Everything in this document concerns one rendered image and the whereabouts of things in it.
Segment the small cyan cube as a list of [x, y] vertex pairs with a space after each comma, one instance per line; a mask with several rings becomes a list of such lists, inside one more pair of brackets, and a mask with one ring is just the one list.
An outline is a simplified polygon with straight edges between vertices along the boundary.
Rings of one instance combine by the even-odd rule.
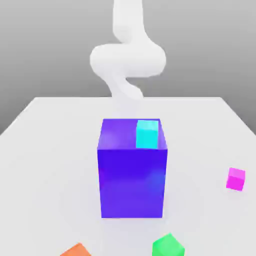
[[136, 124], [136, 148], [157, 149], [159, 121], [139, 119]]

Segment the small magenta cube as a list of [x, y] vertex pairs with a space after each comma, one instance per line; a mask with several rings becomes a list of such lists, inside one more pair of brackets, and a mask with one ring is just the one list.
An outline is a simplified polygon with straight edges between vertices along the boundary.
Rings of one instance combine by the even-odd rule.
[[228, 172], [226, 188], [242, 191], [244, 188], [246, 171], [231, 167]]

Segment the small green cube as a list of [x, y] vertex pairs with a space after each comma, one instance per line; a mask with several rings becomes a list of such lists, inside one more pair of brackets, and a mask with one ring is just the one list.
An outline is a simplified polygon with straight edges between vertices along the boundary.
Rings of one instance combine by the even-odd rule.
[[185, 248], [169, 233], [152, 244], [152, 256], [185, 256]]

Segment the small orange cube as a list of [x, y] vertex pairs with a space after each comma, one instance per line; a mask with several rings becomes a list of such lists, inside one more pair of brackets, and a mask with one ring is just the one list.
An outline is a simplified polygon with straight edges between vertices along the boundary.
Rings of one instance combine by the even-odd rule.
[[60, 256], [92, 256], [82, 243], [77, 243], [73, 247], [63, 252]]

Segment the large purple box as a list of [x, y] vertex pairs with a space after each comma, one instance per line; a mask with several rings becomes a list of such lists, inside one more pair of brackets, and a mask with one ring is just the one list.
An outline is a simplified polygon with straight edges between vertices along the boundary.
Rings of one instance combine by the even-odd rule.
[[136, 147], [137, 119], [105, 118], [97, 146], [102, 218], [163, 216], [168, 147], [161, 125], [156, 149]]

